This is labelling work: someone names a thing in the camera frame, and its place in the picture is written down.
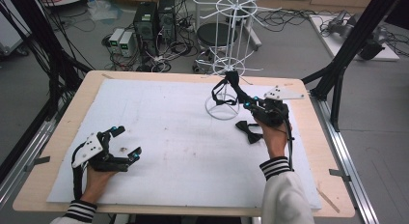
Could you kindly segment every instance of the desk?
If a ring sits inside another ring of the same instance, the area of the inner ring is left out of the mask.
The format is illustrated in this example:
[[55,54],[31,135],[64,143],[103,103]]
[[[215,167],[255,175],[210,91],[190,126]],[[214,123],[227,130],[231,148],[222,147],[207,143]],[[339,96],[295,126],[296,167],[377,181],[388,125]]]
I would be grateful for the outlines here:
[[[99,85],[105,79],[137,79],[146,81],[179,81],[217,83],[220,77],[202,78],[196,74],[161,74],[146,72],[91,71],[72,100],[61,122],[57,126],[41,156],[51,156],[50,162],[37,165],[14,201],[14,209],[21,211],[65,211],[68,204],[46,203],[59,166],[67,148],[74,139],[88,108],[94,101]],[[286,85],[290,90],[306,94],[304,84],[298,79],[246,77],[256,85]],[[328,169],[337,169],[328,143],[308,99],[291,102],[294,116],[314,174],[322,209],[314,216],[351,217],[355,210],[341,178],[330,176]],[[158,207],[101,205],[99,212],[115,213],[157,213],[181,215],[231,215],[260,216],[255,208],[206,208],[206,207]]]

